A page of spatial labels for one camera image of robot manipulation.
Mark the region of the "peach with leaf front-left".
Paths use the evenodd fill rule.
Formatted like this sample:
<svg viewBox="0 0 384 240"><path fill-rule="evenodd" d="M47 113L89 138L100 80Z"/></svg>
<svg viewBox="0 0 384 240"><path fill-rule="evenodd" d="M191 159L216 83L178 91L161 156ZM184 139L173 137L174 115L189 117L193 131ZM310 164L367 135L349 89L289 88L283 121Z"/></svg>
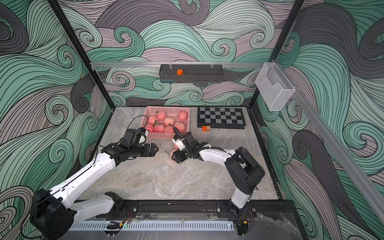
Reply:
<svg viewBox="0 0 384 240"><path fill-rule="evenodd" d="M155 127L152 124L147 124L145 126L145 129L149 131L150 133L153 133L155 131Z"/></svg>

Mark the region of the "peach front bottom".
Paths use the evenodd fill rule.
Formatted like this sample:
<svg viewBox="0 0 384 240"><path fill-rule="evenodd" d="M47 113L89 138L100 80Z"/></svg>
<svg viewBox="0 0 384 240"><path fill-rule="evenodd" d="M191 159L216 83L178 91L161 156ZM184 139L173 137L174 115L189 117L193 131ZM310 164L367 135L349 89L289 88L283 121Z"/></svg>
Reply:
<svg viewBox="0 0 384 240"><path fill-rule="evenodd" d="M164 133L165 132L165 126L163 124L157 124L154 126L155 133Z"/></svg>

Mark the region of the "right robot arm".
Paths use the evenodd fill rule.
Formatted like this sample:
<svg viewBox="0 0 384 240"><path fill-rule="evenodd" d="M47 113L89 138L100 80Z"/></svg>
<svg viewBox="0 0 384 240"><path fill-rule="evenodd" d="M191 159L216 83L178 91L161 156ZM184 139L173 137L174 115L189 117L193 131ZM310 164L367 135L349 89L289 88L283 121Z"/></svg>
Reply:
<svg viewBox="0 0 384 240"><path fill-rule="evenodd" d="M229 210L234 217L245 211L257 185L265 176L265 170L246 148L227 150L212 146L206 142L198 142L190 132L175 134L173 143L178 150L173 152L171 159L182 163L187 159L212 162L227 169L236 188L229 200Z"/></svg>

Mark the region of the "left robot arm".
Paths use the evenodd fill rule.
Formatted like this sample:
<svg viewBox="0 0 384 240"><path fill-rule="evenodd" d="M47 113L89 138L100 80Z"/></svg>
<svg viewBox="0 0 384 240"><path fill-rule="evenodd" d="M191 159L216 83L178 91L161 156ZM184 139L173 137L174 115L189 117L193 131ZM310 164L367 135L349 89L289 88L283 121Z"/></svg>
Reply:
<svg viewBox="0 0 384 240"><path fill-rule="evenodd" d="M45 240L57 240L72 225L104 214L118 217L123 213L123 199L107 192L96 199L77 203L78 197L96 180L122 162L138 157L154 157L159 148L156 144L109 144L85 167L50 190L38 190L32 200L30 223Z"/></svg>

